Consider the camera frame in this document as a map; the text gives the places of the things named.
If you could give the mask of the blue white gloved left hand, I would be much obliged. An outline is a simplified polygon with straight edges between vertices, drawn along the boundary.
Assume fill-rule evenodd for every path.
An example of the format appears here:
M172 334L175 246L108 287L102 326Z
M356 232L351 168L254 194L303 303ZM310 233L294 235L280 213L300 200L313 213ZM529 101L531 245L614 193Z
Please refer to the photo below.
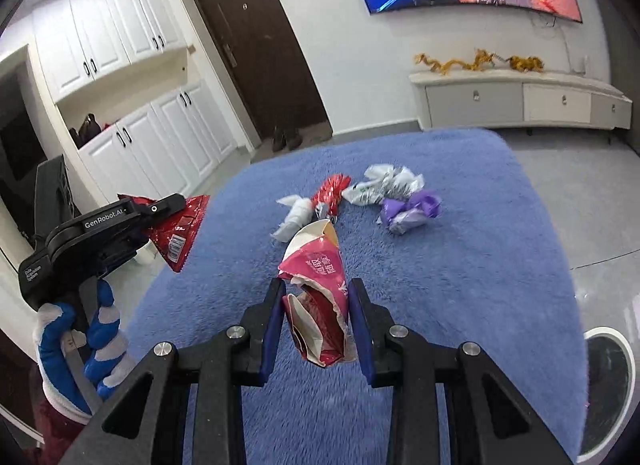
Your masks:
M96 305L88 329L74 329L76 311L68 303L46 303L37 312L34 344L47 401L66 419L86 425L93 415L76 378L91 394L107 400L136 366L120 329L120 312L110 284L96 283Z

